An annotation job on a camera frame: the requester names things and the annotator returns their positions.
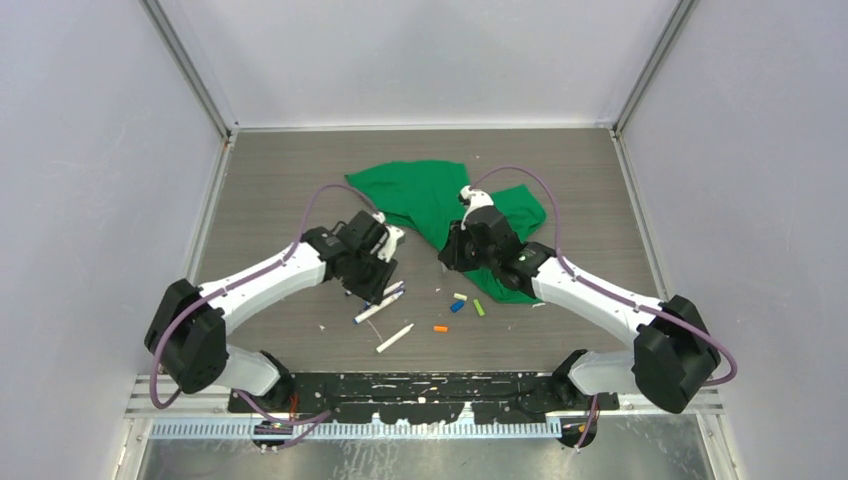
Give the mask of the green pen cap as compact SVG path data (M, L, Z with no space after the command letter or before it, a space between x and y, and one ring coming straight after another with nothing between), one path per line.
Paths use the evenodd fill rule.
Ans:
M483 316L485 315L485 310L484 310L484 308L483 308L483 306L482 306L482 304L481 304L480 300L479 300L479 299L474 299L474 300L473 300L473 305L474 305L474 308L475 308L475 310L476 310L476 312L477 312L478 316L479 316L479 317L483 317Z

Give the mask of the white marker green tip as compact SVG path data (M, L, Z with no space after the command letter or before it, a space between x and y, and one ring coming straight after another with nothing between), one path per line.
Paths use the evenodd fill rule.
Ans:
M385 350L387 350L389 347L394 345L397 341L399 341L404 336L406 336L408 333L410 333L413 330L413 328L414 328L414 324L406 325L405 327L400 329L398 332L396 332L394 335L392 335L391 337L389 337L388 339L383 341L380 345L378 345L375 348L375 353L376 354L382 354Z

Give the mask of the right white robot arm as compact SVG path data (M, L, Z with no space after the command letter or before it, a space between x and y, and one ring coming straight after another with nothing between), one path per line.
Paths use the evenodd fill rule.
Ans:
M451 221L439 259L449 270L490 273L507 289L572 311L624 344L618 352L576 350L555 370L556 400L567 410L582 409L597 394L640 394L679 414L721 363L689 299L642 296L566 268L554 249L521 241L494 206Z

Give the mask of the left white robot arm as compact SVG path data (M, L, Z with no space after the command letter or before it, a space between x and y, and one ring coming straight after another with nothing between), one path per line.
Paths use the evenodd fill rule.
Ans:
M199 286L175 281L144 339L154 369L166 372L181 394L222 386L247 394L269 413L282 411L294 392L289 370L268 352L230 344L229 336L266 308L332 280L371 304L380 302L404 239L383 215L360 211L331 229L311 228L281 252L226 278Z

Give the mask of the white marker blue tip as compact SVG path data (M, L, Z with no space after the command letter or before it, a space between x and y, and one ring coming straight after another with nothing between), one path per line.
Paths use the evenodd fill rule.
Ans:
M391 295L393 292L403 288L404 285L405 282L403 280L397 281L385 288L384 295Z

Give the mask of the white marker blue end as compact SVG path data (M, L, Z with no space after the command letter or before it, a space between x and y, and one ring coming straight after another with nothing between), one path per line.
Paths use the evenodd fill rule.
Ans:
M395 292L395 293L385 297L379 304L377 304L377 306L373 307L371 310L366 311L364 313L359 313L358 315L356 315L353 318L353 323L354 324L361 324L361 323L365 322L366 320L370 319L376 313L382 311L383 309L385 309L386 307L388 307L392 303L396 302L404 294L405 294L405 292L403 290L401 290L401 291Z

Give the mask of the green cloth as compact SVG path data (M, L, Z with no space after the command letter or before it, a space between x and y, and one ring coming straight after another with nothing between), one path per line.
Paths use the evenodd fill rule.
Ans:
M418 232L436 250L445 246L450 223L462 218L458 194L471 184L464 164L435 159L383 163L347 174L345 179L390 224ZM547 220L542 204L525 185L493 192L491 197L522 240Z

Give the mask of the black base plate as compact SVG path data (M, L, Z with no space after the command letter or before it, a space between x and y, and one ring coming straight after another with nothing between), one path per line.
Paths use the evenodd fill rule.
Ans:
M468 407L478 425L543 423L557 411L582 413L591 399L567 378L540 372L294 373L282 411L329 411L343 424L378 416L395 425L454 423Z

